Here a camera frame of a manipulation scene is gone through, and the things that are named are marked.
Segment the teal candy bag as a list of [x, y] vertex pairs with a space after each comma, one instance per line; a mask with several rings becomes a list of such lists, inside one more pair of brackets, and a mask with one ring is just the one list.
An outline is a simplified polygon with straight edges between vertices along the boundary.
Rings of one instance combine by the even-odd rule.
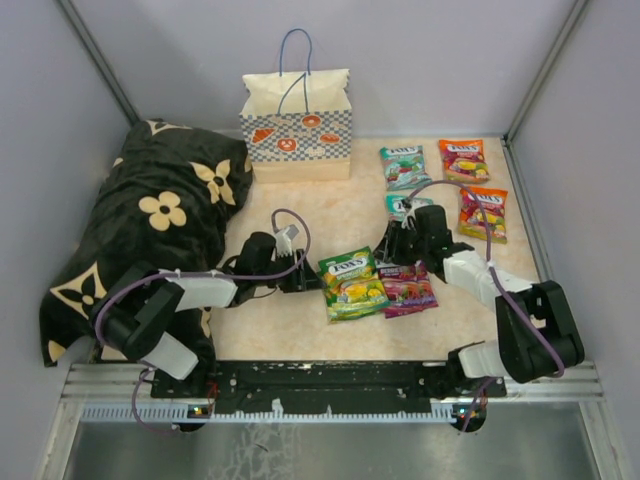
[[[385, 197], [386, 208], [387, 208], [389, 219], [391, 221], [399, 221], [399, 214], [402, 212], [401, 201], [407, 197], [408, 197], [407, 195], [399, 195], [399, 194], [386, 195]], [[414, 197], [412, 198], [412, 200], [416, 208], [434, 204], [434, 202], [429, 198]]]
[[426, 170], [422, 145], [388, 148], [379, 151], [388, 191], [415, 189], [432, 182]]

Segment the green candy bag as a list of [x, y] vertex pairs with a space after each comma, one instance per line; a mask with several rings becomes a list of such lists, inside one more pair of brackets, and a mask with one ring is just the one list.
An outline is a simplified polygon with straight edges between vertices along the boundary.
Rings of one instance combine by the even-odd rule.
[[319, 261], [330, 323], [356, 320], [390, 306], [368, 246]]

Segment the checkered paper bag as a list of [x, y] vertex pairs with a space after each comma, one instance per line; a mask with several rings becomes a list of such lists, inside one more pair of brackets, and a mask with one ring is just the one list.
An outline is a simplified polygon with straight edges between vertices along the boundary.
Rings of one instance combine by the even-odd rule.
[[302, 73], [247, 74], [248, 98], [240, 128], [256, 180], [262, 183], [346, 180], [351, 171], [350, 71], [312, 71], [310, 112], [276, 113], [279, 100]]

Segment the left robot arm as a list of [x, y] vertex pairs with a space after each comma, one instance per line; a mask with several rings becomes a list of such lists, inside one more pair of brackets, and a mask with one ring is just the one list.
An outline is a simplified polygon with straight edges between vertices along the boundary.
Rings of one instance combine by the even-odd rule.
[[295, 250], [287, 229], [255, 232], [241, 252], [221, 269], [202, 272], [132, 266], [91, 312], [99, 342], [126, 359], [172, 377], [176, 389], [194, 397], [208, 384], [208, 373], [193, 348], [169, 332], [176, 314], [203, 307], [233, 308], [255, 298], [259, 287], [302, 293], [323, 287], [307, 260], [308, 248]]

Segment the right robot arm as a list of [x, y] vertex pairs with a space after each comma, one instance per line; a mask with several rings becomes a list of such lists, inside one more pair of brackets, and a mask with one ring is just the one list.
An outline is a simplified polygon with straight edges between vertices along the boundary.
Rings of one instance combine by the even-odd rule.
[[428, 376], [435, 398], [470, 395], [504, 377], [520, 384], [561, 377], [585, 359], [562, 286], [553, 280], [519, 278], [496, 268], [489, 252], [455, 241], [440, 205], [423, 206], [402, 221], [389, 221], [374, 256], [398, 266], [421, 265], [444, 283], [473, 295], [495, 315], [495, 340], [450, 351], [444, 365]]

